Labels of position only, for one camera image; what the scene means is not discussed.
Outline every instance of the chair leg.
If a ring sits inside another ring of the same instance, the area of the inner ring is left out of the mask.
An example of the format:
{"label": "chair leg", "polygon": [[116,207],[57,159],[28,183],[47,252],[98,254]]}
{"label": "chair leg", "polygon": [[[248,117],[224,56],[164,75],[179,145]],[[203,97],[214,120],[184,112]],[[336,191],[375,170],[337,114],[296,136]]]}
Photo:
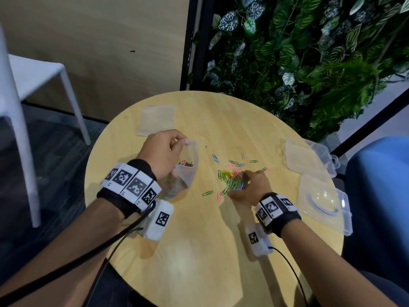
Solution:
{"label": "chair leg", "polygon": [[41,225],[40,198],[38,196],[36,173],[34,170],[33,155],[31,153],[30,141],[28,138],[27,125],[24,120],[23,110],[17,106],[15,110],[10,110],[9,115],[12,121],[14,134],[16,136],[18,153],[20,154],[21,165],[23,167],[24,182],[27,189],[28,203],[33,227]]}
{"label": "chair leg", "polygon": [[61,71],[60,76],[61,80],[63,81],[65,91],[67,92],[69,102],[71,102],[71,106],[74,110],[75,117],[78,120],[79,128],[81,129],[81,133],[82,136],[84,137],[85,144],[90,145],[91,140],[89,139],[88,130],[84,124],[84,118],[82,117],[81,111],[78,106],[78,102],[75,98],[74,91],[72,90],[71,82],[69,81],[67,71],[65,69]]}

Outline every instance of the container lid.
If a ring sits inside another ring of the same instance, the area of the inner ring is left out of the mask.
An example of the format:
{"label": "container lid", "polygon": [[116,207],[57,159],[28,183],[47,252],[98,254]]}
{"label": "container lid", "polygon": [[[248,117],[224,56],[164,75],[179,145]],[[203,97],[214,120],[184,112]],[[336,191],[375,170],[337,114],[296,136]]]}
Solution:
{"label": "container lid", "polygon": [[309,175],[302,175],[298,208],[314,220],[345,236],[352,234],[348,196],[333,185]]}
{"label": "container lid", "polygon": [[[310,140],[304,141],[306,144],[302,146],[290,140],[286,141],[285,155],[288,169],[320,180],[327,180],[328,175],[334,178],[337,175],[335,170],[340,166],[338,157],[331,155],[323,144]],[[322,165],[325,166],[328,174],[322,170]]]}

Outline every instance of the wrist tracker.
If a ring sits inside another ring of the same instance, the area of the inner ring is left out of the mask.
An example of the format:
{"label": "wrist tracker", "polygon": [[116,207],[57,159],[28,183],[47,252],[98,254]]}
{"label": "wrist tracker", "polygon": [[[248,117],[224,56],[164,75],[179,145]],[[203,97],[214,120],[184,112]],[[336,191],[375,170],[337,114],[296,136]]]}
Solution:
{"label": "wrist tracker", "polygon": [[267,234],[274,233],[281,238],[281,230],[290,221],[301,215],[288,198],[277,193],[267,193],[256,206],[256,217]]}
{"label": "wrist tracker", "polygon": [[162,190],[151,166],[139,159],[131,160],[128,164],[117,163],[101,185],[103,188],[96,196],[115,205],[125,218],[133,212],[145,211]]}

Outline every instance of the table top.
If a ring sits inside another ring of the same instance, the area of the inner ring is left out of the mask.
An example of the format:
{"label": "table top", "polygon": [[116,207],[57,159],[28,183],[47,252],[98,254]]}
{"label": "table top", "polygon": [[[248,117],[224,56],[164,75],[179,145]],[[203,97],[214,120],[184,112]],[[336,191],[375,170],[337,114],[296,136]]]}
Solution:
{"label": "table top", "polygon": [[[303,306],[297,279],[284,258],[273,252],[257,260],[243,246],[243,225],[255,222],[248,205],[233,203],[228,196],[217,202],[217,192],[226,186],[217,170],[235,160],[245,163],[242,170],[267,167],[273,190],[297,205],[300,175],[286,167],[284,146],[287,139],[307,145],[284,122],[251,103],[223,94],[184,91],[127,108],[107,125],[92,149],[85,174],[86,205],[95,200],[99,184],[115,163],[136,157],[146,139],[136,136],[142,109],[154,105],[173,105],[176,128],[202,143],[199,168],[191,189],[170,200],[175,210],[161,240],[129,236],[111,259],[116,271],[159,307]],[[212,161],[212,154],[220,164]],[[209,190],[213,194],[203,197]],[[137,218],[134,214],[123,227]],[[305,214],[303,220],[341,253],[342,234]],[[300,275],[283,241],[275,235],[270,240]],[[303,276],[300,279],[309,297],[311,290]]]}

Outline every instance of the hand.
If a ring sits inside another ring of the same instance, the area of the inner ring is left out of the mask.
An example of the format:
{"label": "hand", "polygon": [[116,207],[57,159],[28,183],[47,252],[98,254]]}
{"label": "hand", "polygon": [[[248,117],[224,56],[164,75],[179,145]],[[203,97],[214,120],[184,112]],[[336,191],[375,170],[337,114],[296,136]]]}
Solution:
{"label": "hand", "polygon": [[248,182],[243,190],[232,190],[228,196],[232,199],[244,199],[253,206],[256,206],[260,199],[267,193],[272,192],[270,182],[262,170],[253,172],[246,170]]}
{"label": "hand", "polygon": [[162,179],[177,164],[186,140],[186,136],[176,129],[159,131],[146,138],[136,158],[145,160],[156,179]]}

